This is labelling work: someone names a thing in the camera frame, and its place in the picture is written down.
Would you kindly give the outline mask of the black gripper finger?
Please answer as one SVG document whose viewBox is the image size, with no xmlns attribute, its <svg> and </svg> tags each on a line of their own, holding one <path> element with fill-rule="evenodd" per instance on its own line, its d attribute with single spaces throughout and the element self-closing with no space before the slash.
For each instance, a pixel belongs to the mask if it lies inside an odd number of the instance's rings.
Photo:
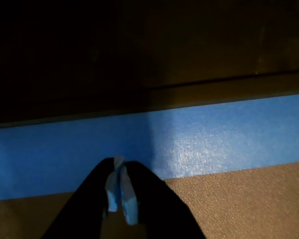
<svg viewBox="0 0 299 239">
<path fill-rule="evenodd" d="M 44 239 L 98 239 L 102 220 L 117 211 L 121 157 L 103 159 L 86 177 L 42 236 Z"/>
<path fill-rule="evenodd" d="M 138 201 L 139 222 L 149 239 L 204 239 L 189 207 L 143 164 L 125 164 Z"/>
</svg>

